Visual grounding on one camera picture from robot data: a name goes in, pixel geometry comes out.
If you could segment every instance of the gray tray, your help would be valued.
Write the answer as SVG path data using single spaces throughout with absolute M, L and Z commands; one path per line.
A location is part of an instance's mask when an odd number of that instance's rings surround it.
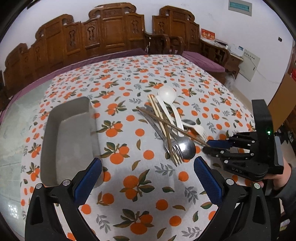
M 45 186 L 59 185 L 100 158 L 94 109 L 87 97 L 60 104 L 49 114 L 41 151 L 40 178 Z M 95 187 L 103 182 L 103 174 Z

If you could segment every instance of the sleeve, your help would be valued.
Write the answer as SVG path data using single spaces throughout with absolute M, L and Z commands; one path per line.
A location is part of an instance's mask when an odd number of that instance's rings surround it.
M 293 218 L 296 212 L 296 168 L 292 168 L 291 176 L 283 189 L 274 192 L 272 196 L 282 200 L 285 213 L 289 218 Z

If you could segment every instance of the utensil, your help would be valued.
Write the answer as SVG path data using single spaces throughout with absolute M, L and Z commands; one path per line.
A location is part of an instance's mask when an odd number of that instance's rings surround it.
M 157 127 L 157 125 L 154 123 L 153 119 L 145 114 L 142 110 L 139 110 L 139 112 L 145 117 L 145 119 L 148 121 L 148 123 L 152 126 L 152 128 L 155 130 L 155 132 L 160 136 L 160 138 L 164 141 L 163 144 L 164 144 L 164 147 L 165 149 L 169 152 L 169 149 L 168 149 L 168 142 L 167 142 L 167 139 L 165 137 L 165 135 L 161 132 L 161 130 Z
M 188 137 L 179 137 L 172 130 L 169 130 L 171 136 L 176 140 L 184 159 L 190 160 L 196 154 L 195 144 Z
M 149 111 L 153 112 L 153 108 L 150 105 L 145 104 L 145 107 Z M 189 119 L 182 120 L 182 124 L 183 124 L 183 126 L 193 128 L 196 131 L 196 133 L 198 133 L 205 142 L 207 141 L 207 134 L 205 132 L 205 129 L 202 126 L 196 124 L 194 121 L 189 120 Z
M 170 113 L 168 112 L 167 107 L 165 106 L 165 103 L 163 102 L 162 98 L 160 96 L 156 96 L 155 97 L 157 99 L 157 102 L 159 103 L 160 107 L 162 108 L 163 112 L 165 113 L 165 115 L 167 116 L 168 120 L 170 121 L 170 123 L 172 125 L 174 125 L 173 119 L 170 116 Z
M 181 130 L 180 128 L 176 127 L 175 125 L 172 125 L 171 123 L 169 123 L 169 122 L 167 122 L 165 120 L 162 120 L 161 118 L 157 117 L 156 115 L 150 113 L 148 110 L 145 110 L 144 108 L 140 108 L 139 106 L 137 106 L 136 108 L 138 110 L 141 110 L 145 114 L 151 116 L 153 119 L 158 120 L 158 121 L 161 121 L 162 123 L 167 124 L 168 126 L 170 126 L 170 127 L 174 128 L 174 129 L 178 130 L 179 132 L 183 133 L 185 136 L 190 137 L 191 139 L 195 140 L 199 144 L 202 144 L 202 145 L 205 145 L 205 146 L 209 146 L 207 143 L 205 143 L 203 140 L 199 139 L 198 137 L 194 137 L 194 136 L 189 135 L 187 132 Z
M 150 101 L 150 103 L 151 103 L 151 105 L 152 105 L 152 108 L 153 108 L 153 110 L 154 110 L 156 116 L 159 117 L 159 118 L 161 118 L 161 119 L 163 120 L 163 114 L 162 114 L 162 112 L 160 111 L 158 105 L 156 104 L 155 99 L 154 99 L 154 96 L 153 96 L 153 95 L 148 95 L 148 99 L 149 99 L 149 101 Z M 167 131 L 165 130 L 165 127 L 164 127 L 164 126 L 166 126 L 166 125 L 163 125 L 162 122 L 159 122 L 159 124 L 160 124 L 160 126 L 161 126 L 161 129 L 163 130 L 163 134 L 164 134 L 164 136 L 167 138 L 167 142 L 168 142 L 168 143 L 169 143 L 169 141 L 171 142 L 170 135 L 169 135 L 169 134 L 168 134 L 168 136 L 166 135 L 166 132 L 167 132 Z M 174 145 L 173 148 L 174 148 L 175 151 L 177 151 L 177 153 L 179 153 L 179 155 L 181 154 L 181 150 L 180 150 L 180 148 L 179 148 L 178 145 Z M 178 162 L 178 160 L 176 160 L 176 158 L 175 158 L 174 156 L 171 156 L 171 158 L 174 160 L 175 164 L 176 164 L 176 162 Z
M 165 126 L 165 135 L 167 137 L 167 142 L 168 142 L 168 150 L 170 153 L 170 157 L 173 158 L 172 142 L 170 140 L 170 133 L 168 130 L 168 125 L 164 125 L 164 126 Z
M 178 110 L 173 105 L 173 102 L 175 101 L 175 99 L 177 97 L 175 90 L 172 87 L 163 86 L 163 87 L 159 88 L 157 93 L 158 93 L 159 97 L 172 108 L 173 113 L 175 115 L 177 127 L 181 130 L 184 130 Z

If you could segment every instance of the white wall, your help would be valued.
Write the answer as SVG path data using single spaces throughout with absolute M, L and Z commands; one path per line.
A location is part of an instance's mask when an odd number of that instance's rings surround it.
M 260 58 L 251 82 L 239 74 L 235 86 L 249 100 L 265 99 L 268 104 L 286 72 L 293 38 L 277 14 L 262 0 L 248 1 L 253 4 L 251 17 L 228 11 L 226 2 L 221 38 L 245 47 Z
M 291 54 L 292 36 L 280 18 L 262 0 L 253 3 L 252 17 L 228 10 L 228 0 L 149 0 L 128 2 L 137 7 L 137 13 L 145 15 L 146 31 L 152 32 L 152 15 L 159 9 L 172 5 L 190 10 L 201 28 L 216 33 L 216 38 L 240 44 L 261 58 L 258 72 L 251 82 L 239 74 L 236 87 L 249 99 L 264 98 L 268 103 L 275 94 L 287 68 Z M 28 47 L 35 41 L 37 29 L 47 21 L 71 14 L 74 21 L 86 21 L 88 12 L 95 6 L 118 0 L 41 0 L 25 9 L 14 21 L 0 43 L 0 69 L 5 69 L 8 53 L 19 43 Z

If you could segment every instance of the tablecloth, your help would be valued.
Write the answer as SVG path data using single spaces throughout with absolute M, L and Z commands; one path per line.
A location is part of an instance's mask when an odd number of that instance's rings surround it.
M 164 85 L 177 93 L 182 119 L 202 125 L 208 139 L 254 130 L 251 113 L 222 84 L 182 56 L 134 56 L 103 61 L 56 76 L 41 101 L 25 140 L 21 205 L 27 212 L 40 180 L 40 153 L 46 121 L 53 107 L 87 96 L 93 108 L 103 162 L 104 182 L 81 206 L 83 217 L 100 240 L 194 240 L 214 216 L 212 205 L 193 170 L 193 161 L 174 166 L 163 142 L 136 106 Z M 240 185 L 250 181 L 224 172 L 217 158 L 202 153 L 211 168 Z M 74 240 L 61 209 L 68 238 Z

